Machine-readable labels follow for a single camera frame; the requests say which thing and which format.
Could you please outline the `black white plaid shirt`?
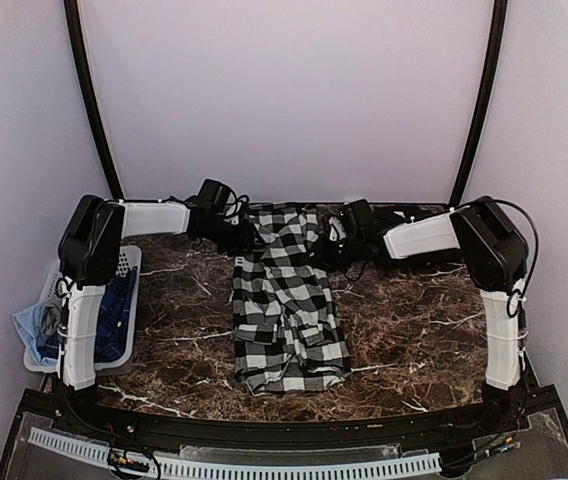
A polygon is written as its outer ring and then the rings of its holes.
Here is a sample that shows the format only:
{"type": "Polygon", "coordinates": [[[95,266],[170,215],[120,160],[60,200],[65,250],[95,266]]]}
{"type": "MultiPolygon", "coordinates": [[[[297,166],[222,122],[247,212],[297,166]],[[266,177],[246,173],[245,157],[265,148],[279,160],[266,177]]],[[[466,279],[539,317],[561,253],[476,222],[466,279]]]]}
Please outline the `black white plaid shirt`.
{"type": "Polygon", "coordinates": [[[255,396],[328,390],[351,368],[328,275],[310,263],[317,209],[270,204],[248,219],[259,244],[234,261],[235,378],[255,396]]]}

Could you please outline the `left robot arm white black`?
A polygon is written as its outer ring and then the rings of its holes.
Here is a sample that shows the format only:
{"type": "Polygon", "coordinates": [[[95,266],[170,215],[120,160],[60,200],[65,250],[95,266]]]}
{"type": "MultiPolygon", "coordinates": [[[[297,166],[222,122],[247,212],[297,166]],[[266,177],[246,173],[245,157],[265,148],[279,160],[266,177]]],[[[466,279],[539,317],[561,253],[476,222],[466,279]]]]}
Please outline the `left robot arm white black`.
{"type": "Polygon", "coordinates": [[[185,234],[213,242],[220,254],[244,255],[262,243],[248,219],[249,199],[206,179],[186,200],[115,200],[83,196],[58,246],[59,271],[70,283],[63,294],[61,351],[56,371],[67,387],[95,383],[98,311],[116,275],[121,242],[130,237],[185,234]]]}

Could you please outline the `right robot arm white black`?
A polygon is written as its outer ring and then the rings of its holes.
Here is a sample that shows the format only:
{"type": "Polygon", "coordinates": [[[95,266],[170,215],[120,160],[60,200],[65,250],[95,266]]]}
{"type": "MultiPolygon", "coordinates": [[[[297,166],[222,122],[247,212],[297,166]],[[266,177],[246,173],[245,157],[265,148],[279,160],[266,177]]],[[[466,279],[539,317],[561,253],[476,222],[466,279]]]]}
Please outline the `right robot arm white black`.
{"type": "Polygon", "coordinates": [[[306,261],[328,272],[346,272],[354,263],[402,268],[460,258],[483,302],[485,383],[508,391],[525,369],[524,303],[539,249],[528,245],[505,212],[507,205],[484,196],[433,212],[410,204],[374,207],[360,199],[328,217],[306,261]]]}

